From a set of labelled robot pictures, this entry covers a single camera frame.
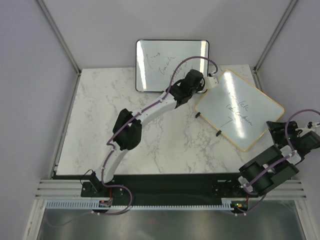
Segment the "yellow-framed whiteboard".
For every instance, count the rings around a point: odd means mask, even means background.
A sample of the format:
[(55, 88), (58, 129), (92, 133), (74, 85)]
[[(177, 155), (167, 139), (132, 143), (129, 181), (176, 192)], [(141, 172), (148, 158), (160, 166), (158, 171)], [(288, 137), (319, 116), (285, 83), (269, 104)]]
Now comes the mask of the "yellow-framed whiteboard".
[(225, 70), (219, 83), (195, 106), (210, 125), (246, 152), (267, 131), (266, 122), (276, 122), (285, 109), (234, 71)]

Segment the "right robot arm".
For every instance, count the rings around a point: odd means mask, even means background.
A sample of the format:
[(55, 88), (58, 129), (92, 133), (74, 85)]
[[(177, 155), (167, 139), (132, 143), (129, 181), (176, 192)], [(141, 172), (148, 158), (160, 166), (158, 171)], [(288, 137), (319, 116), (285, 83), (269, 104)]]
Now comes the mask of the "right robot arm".
[(299, 170), (307, 154), (320, 147), (320, 135), (316, 130), (318, 122), (309, 122), (299, 128), (295, 121), (290, 121), (285, 135), (284, 122), (267, 121), (266, 125), (274, 145), (254, 157), (239, 169), (240, 176), (228, 185), (229, 193), (234, 197), (249, 195), (266, 195)]

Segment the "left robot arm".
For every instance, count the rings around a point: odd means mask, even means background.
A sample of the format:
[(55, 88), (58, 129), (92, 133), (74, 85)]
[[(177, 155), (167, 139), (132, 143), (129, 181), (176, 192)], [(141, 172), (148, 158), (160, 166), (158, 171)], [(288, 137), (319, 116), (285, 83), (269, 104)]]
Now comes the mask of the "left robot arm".
[(111, 147), (100, 167), (90, 175), (92, 191), (98, 197), (109, 193), (109, 182), (124, 156), (142, 139), (143, 128), (162, 114), (186, 104), (195, 93), (201, 92), (208, 86), (209, 80), (198, 70), (190, 70), (185, 78), (170, 85), (158, 98), (151, 103), (134, 111), (126, 108), (120, 111), (113, 135), (107, 141)]

